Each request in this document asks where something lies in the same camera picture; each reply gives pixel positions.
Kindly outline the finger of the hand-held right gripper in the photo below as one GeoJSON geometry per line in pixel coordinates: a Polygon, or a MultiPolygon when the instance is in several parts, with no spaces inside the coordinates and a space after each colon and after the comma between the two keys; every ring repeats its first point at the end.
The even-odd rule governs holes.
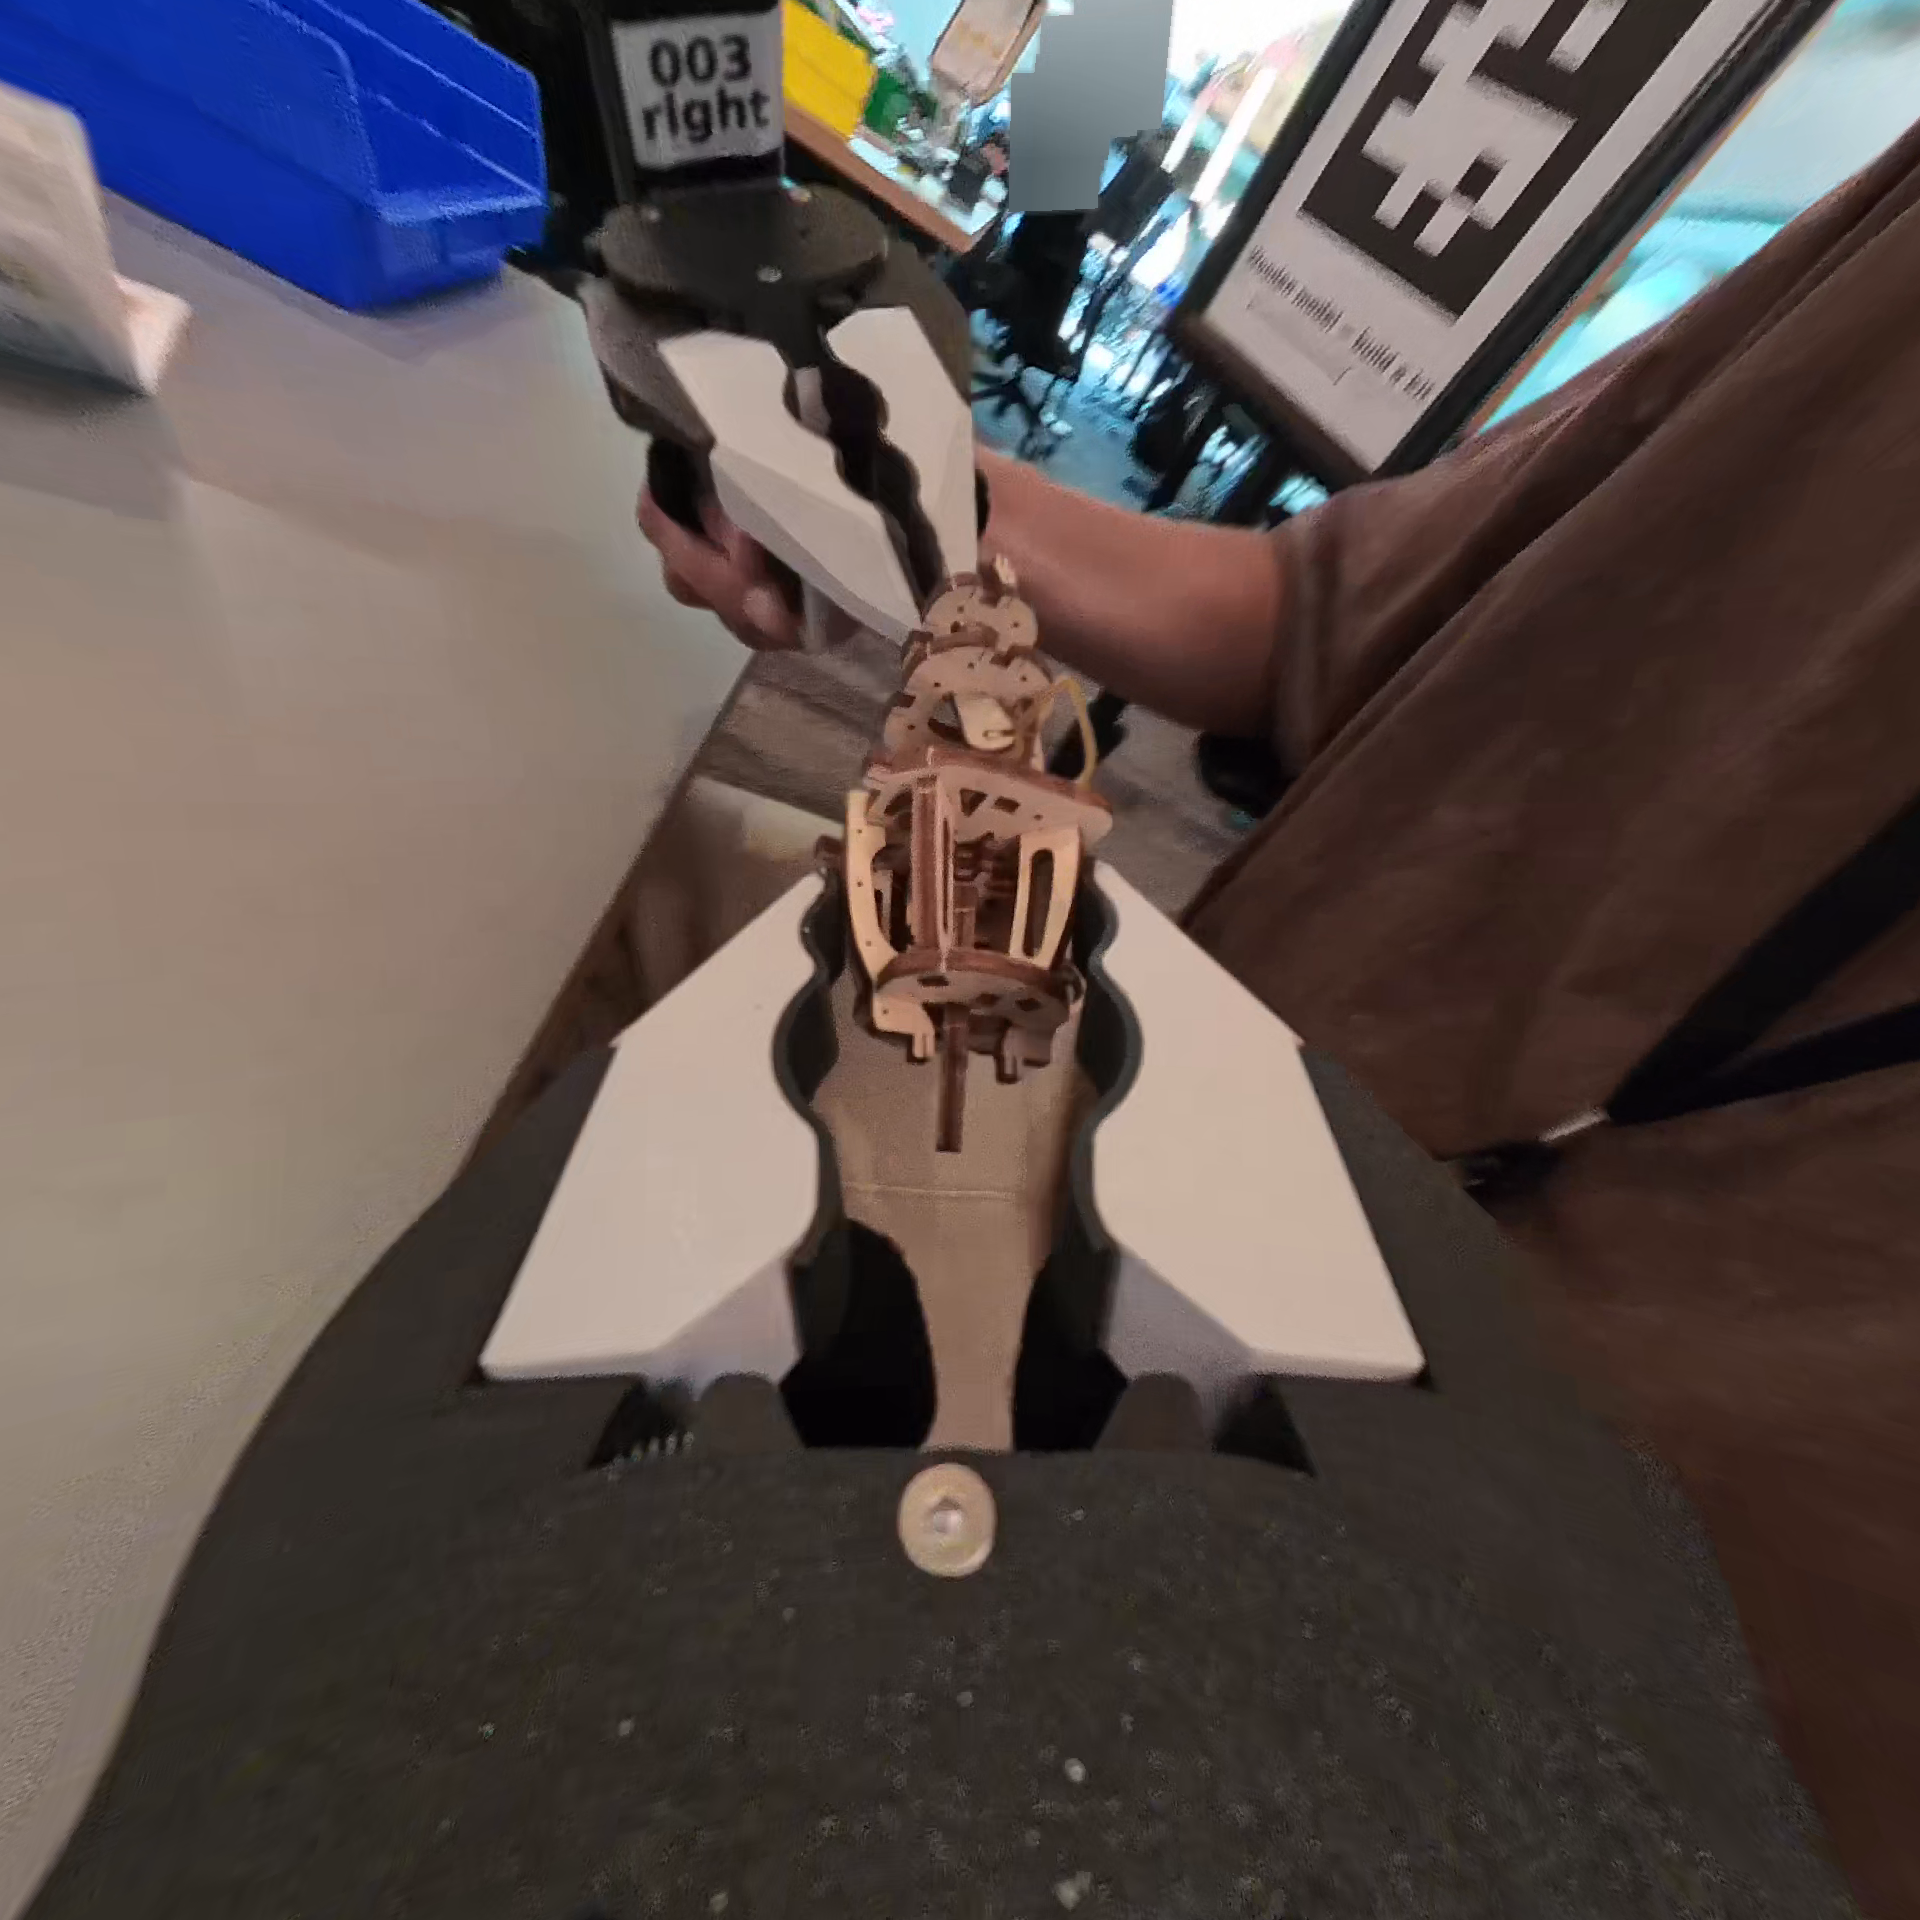
{"type": "Polygon", "coordinates": [[[971,374],[949,375],[908,306],[863,306],[827,332],[833,444],[904,537],[918,590],[979,570],[981,484],[971,374]]]}
{"type": "Polygon", "coordinates": [[[890,519],[848,484],[833,444],[788,407],[781,349],[730,332],[661,346],[710,432],[721,507],[828,603],[886,639],[921,621],[890,519]]]}

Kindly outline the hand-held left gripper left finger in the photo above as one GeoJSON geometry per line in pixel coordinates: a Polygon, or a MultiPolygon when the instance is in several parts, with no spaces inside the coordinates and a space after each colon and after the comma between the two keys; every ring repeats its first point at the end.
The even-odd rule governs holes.
{"type": "Polygon", "coordinates": [[[631,1024],[480,1353],[492,1382],[781,1380],[804,1337],[790,1266],[820,1138],[777,1071],[817,984],[804,876],[631,1024]]]}

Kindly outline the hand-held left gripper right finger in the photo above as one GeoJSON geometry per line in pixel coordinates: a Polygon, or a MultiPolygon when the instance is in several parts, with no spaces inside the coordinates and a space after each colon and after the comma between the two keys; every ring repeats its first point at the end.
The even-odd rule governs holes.
{"type": "Polygon", "coordinates": [[[1412,1384],[1426,1353],[1294,1030],[1113,868],[1075,932],[1091,1337],[1129,1380],[1412,1384]]]}

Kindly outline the wooden mechanical model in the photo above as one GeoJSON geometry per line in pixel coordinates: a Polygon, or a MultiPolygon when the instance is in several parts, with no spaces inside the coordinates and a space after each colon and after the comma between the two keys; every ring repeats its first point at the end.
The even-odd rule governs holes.
{"type": "Polygon", "coordinates": [[[972,1062],[1021,1084],[1084,994],[1071,933],[1113,830],[1101,757],[1092,702],[1046,662],[1015,570],[949,578],[837,841],[863,1017],[939,1068],[940,1153],[964,1144],[972,1062]]]}

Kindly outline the person's right forearm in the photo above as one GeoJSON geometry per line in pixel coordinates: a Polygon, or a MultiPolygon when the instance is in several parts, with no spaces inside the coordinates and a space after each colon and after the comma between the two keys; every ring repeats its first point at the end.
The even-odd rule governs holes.
{"type": "Polygon", "coordinates": [[[981,552],[1015,573],[1054,659],[1198,731],[1275,731],[1297,602],[1281,533],[1127,512],[989,448],[977,469],[981,552]]]}

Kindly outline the person's right hand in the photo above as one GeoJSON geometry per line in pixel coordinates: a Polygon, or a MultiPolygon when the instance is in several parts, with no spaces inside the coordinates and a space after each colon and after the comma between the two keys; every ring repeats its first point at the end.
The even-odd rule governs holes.
{"type": "Polygon", "coordinates": [[[661,560],[672,600],[710,611],[738,642],[761,653],[804,647],[803,603],[775,560],[717,501],[698,504],[693,528],[664,509],[652,488],[640,492],[636,525],[661,560]]]}

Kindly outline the wooden background table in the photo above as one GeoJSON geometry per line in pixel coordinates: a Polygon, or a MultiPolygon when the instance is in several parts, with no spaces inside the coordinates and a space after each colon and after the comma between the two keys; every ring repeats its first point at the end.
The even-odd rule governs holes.
{"type": "Polygon", "coordinates": [[[901,159],[864,134],[841,136],[824,118],[784,105],[788,172],[796,179],[827,179],[873,206],[925,252],[966,256],[996,228],[1005,214],[999,185],[983,185],[972,204],[961,204],[949,182],[915,175],[901,159]]]}

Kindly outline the yellow plastic bin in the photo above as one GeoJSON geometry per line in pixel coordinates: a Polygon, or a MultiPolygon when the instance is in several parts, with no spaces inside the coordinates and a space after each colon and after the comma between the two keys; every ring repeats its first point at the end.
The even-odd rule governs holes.
{"type": "Polygon", "coordinates": [[[824,124],[859,126],[879,77],[873,54],[803,2],[783,2],[781,24],[786,101],[824,124]]]}

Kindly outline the blue plastic storage bin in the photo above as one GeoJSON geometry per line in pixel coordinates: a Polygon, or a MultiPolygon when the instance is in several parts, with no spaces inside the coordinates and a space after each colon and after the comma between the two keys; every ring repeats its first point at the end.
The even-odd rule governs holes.
{"type": "Polygon", "coordinates": [[[347,311],[547,234],[537,77],[418,2],[7,2],[2,77],[115,193],[347,311]]]}

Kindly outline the black framed marker sign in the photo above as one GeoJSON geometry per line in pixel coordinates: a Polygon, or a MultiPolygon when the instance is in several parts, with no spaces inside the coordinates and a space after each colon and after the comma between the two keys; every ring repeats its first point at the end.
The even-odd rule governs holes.
{"type": "Polygon", "coordinates": [[[1326,489],[1416,467],[1830,11],[1356,3],[1168,337],[1326,489]]]}

